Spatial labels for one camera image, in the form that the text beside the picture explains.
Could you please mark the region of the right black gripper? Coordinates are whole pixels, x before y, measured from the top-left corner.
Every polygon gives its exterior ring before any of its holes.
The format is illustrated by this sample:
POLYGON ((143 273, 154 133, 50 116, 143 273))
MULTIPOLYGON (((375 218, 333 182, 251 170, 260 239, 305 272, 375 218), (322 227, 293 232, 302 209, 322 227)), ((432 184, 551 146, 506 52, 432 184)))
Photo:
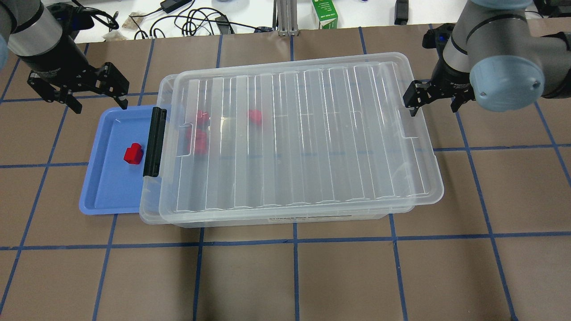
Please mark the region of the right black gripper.
POLYGON ((410 82, 402 96, 412 117, 416 116, 420 107, 439 99, 452 99, 452 112, 458 112, 463 104, 475 100, 469 73, 449 67, 436 67, 429 80, 415 79, 410 82))

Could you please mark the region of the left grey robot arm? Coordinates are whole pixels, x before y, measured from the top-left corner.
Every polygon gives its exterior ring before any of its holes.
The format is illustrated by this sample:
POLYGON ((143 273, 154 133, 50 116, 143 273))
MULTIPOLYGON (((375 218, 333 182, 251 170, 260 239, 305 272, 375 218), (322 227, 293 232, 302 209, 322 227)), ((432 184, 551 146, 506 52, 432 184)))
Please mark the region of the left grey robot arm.
POLYGON ((83 106, 74 93, 92 92, 127 108, 127 78, 110 62, 98 68, 90 65, 70 33, 40 0, 1 2, 1 65, 8 51, 30 67, 27 83, 48 103, 64 104, 80 114, 83 106))

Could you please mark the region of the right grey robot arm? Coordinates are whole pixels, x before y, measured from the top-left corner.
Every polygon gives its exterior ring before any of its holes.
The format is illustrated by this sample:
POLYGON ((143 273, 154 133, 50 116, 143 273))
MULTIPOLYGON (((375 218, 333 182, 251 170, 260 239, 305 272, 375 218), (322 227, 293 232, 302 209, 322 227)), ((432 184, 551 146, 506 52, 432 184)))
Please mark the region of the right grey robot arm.
POLYGON ((422 46, 439 57, 428 81, 414 80, 402 99, 420 108, 451 99, 451 111, 475 100, 505 112, 540 98, 570 97, 570 33, 535 37, 525 16, 530 0, 469 0, 455 24, 428 30, 422 46))

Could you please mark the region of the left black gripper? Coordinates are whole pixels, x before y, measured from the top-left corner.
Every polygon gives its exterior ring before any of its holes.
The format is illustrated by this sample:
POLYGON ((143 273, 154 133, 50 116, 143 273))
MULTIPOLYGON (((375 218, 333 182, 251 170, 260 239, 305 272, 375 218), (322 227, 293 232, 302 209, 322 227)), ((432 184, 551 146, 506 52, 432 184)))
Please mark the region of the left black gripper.
POLYGON ((81 114, 83 105, 73 93, 92 92, 111 97, 122 110, 128 106, 127 93, 130 82, 121 71, 110 62, 100 68, 86 68, 63 80, 42 79, 39 73, 31 71, 27 84, 46 102, 59 102, 67 105, 75 114, 81 114))

